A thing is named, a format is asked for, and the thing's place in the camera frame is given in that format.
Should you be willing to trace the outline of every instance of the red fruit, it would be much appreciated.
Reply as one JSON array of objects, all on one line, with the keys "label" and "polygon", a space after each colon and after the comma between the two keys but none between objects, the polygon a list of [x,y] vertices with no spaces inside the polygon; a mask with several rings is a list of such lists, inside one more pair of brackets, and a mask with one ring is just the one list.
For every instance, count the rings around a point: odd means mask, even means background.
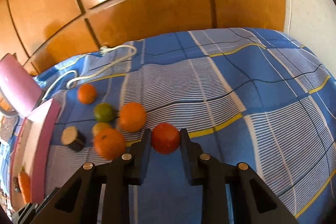
[{"label": "red fruit", "polygon": [[180,145],[181,137],[176,127],[162,122],[152,130],[152,147],[161,154],[170,154]]}]

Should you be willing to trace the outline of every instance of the green lime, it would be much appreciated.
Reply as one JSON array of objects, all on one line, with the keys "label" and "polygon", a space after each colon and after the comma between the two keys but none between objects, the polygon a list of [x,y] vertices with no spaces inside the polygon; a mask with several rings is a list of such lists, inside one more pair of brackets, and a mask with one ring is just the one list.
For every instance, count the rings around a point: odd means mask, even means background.
[{"label": "green lime", "polygon": [[93,114],[98,122],[110,122],[116,117],[116,112],[109,103],[96,105]]}]

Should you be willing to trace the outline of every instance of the tangerine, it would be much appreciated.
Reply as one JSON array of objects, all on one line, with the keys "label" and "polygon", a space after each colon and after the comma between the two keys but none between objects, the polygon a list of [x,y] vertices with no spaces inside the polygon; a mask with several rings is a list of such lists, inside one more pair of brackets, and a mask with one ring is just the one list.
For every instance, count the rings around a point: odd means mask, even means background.
[{"label": "tangerine", "polygon": [[85,105],[89,105],[95,101],[97,97],[97,90],[91,84],[83,84],[77,91],[78,100]]},{"label": "tangerine", "polygon": [[137,102],[130,102],[119,110],[119,126],[127,132],[137,132],[146,123],[146,111]]},{"label": "tangerine", "polygon": [[113,128],[100,131],[93,139],[93,146],[97,153],[107,160],[118,158],[126,150],[124,136]]}]

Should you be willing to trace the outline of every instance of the metal screw head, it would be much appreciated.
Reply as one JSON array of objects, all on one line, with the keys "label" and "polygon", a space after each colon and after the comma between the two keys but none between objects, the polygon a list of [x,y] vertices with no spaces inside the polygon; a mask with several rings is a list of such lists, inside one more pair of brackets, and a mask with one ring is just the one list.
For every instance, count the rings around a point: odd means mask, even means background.
[{"label": "metal screw head", "polygon": [[122,158],[123,160],[130,160],[130,159],[132,158],[132,155],[129,154],[129,153],[126,153],[126,154],[123,154],[123,155],[121,156],[121,158]]},{"label": "metal screw head", "polygon": [[84,163],[83,168],[85,170],[90,170],[93,167],[93,164],[91,162]]},{"label": "metal screw head", "polygon": [[244,162],[241,162],[240,164],[238,164],[238,167],[240,170],[247,170],[249,168],[249,166]]},{"label": "metal screw head", "polygon": [[203,153],[199,156],[199,158],[201,160],[209,160],[210,159],[210,155],[209,154],[206,154],[206,153]]}]

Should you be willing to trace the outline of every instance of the pink object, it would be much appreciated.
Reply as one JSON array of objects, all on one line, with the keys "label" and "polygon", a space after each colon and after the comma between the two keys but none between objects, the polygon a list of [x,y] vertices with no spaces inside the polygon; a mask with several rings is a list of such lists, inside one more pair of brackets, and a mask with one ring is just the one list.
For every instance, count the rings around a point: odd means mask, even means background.
[{"label": "pink object", "polygon": [[22,117],[37,106],[43,92],[11,54],[6,54],[0,61],[0,89]]},{"label": "pink object", "polygon": [[[59,104],[54,99],[34,109],[25,118],[11,155],[11,182],[24,166],[30,177],[32,203],[41,203],[44,199],[48,150],[58,111]],[[15,192],[12,183],[9,191],[12,207],[14,210],[20,209],[24,205],[21,194]]]}]

